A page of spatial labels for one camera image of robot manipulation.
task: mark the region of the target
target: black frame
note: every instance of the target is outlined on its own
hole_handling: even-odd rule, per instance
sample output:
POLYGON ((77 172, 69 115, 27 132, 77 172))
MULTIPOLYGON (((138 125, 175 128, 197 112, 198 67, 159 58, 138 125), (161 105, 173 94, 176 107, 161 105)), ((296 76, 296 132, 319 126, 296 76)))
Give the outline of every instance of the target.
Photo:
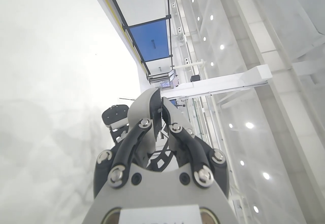
POLYGON ((150 73, 150 70, 148 69, 148 66, 146 65, 146 62, 151 62, 151 61, 155 61, 155 60, 171 58, 171 64, 172 64, 172 65, 171 65, 171 68, 173 69, 172 34, 171 34, 171 22, 170 22, 172 16, 171 16, 171 14, 170 14, 170 3, 169 3, 169 0, 167 0, 168 14, 166 15, 166 17, 159 18, 159 19, 156 19, 156 20, 153 20, 153 21, 149 21, 149 22, 145 22, 145 23, 141 23, 141 24, 131 25, 131 26, 129 26, 129 25, 127 24, 127 22, 126 22, 126 20, 125 20, 125 18, 124 18, 124 16, 123 16, 123 14, 122 14, 121 9, 120 9, 119 5, 117 4, 117 1, 116 1, 116 0, 112 0, 112 1, 113 1, 113 4, 114 4, 115 8, 117 9, 117 12, 118 12, 120 18, 121 18, 121 21, 122 21, 122 28, 123 28, 123 30, 128 32, 128 34, 129 34, 129 36, 130 36, 130 38, 131 38, 131 40, 132 40, 132 45, 133 45, 133 47, 136 48, 136 50, 137 50, 137 52, 138 52, 138 54, 139 54, 139 56, 140 56, 141 63, 145 66, 145 69, 146 69, 147 72, 148 72, 148 76, 147 76, 148 81, 150 82, 150 75, 151 75, 151 73, 150 73), (170 43, 170 55, 167 56, 167 57, 162 57, 162 58, 158 58, 158 59, 154 59, 154 60, 144 61, 143 56, 142 56, 142 54, 141 54, 141 52, 140 52, 140 50, 139 50, 139 47, 137 46, 137 43, 136 43, 136 41, 134 40, 134 37, 133 37, 133 35, 132 35, 131 31, 130 31, 130 28, 133 28, 133 27, 136 27, 136 26, 145 25, 145 24, 150 24, 150 23, 154 23, 154 22, 159 22, 159 21, 163 21, 163 20, 168 20, 168 21, 169 21, 169 43, 170 43))

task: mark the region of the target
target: black box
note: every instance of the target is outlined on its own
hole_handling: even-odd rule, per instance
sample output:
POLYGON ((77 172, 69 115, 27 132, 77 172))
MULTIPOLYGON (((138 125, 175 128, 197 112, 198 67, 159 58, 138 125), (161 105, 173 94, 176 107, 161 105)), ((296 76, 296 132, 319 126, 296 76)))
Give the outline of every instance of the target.
POLYGON ((193 82, 193 81, 200 81, 200 80, 201 80, 200 75, 191 76, 191 82, 193 82))

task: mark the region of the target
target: white beam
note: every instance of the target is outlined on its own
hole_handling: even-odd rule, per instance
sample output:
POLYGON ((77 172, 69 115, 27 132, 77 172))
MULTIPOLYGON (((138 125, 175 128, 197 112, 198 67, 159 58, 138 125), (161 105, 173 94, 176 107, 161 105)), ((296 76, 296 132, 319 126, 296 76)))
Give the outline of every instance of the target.
POLYGON ((244 73, 183 83, 174 89, 163 90, 161 95, 166 98, 188 99, 216 93, 249 89, 265 84, 270 78, 272 78, 272 75, 268 65, 261 65, 255 66, 244 73))

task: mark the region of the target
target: white label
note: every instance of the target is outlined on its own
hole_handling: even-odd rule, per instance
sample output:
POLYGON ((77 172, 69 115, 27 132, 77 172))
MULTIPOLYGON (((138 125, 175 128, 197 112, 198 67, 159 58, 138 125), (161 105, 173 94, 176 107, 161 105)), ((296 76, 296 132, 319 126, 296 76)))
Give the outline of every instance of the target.
POLYGON ((202 224, 196 205, 122 209, 119 224, 202 224))

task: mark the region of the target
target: yellow stripe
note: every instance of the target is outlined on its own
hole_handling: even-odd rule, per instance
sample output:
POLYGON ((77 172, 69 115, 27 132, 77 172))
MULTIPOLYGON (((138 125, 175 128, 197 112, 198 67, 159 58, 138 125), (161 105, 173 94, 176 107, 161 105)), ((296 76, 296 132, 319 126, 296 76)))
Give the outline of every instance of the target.
POLYGON ((115 18, 115 21, 117 22, 118 26, 120 27, 120 29, 121 29, 122 32, 124 33, 124 36, 125 36, 126 40, 128 41, 130 48, 133 50, 133 52, 134 52, 136 58, 138 59, 138 61, 139 61, 140 65, 141 65, 143 71, 145 72, 146 75, 148 75, 148 74, 147 74, 147 71, 146 71, 146 69, 145 69, 145 67, 144 67, 143 64, 141 63, 141 59, 140 59, 140 57, 139 57, 137 51, 136 51, 135 48, 133 47, 132 41, 129 39, 128 35, 127 35, 127 34, 125 33, 125 31, 123 30, 123 28, 122 28, 122 24, 121 24, 120 20, 118 19, 118 17, 116 16, 116 14, 115 14, 115 12, 114 12, 114 10, 113 10, 111 4, 109 3, 108 0, 105 0, 105 1, 106 1, 107 6, 109 7, 111 13, 113 14, 113 16, 114 16, 114 18, 115 18))

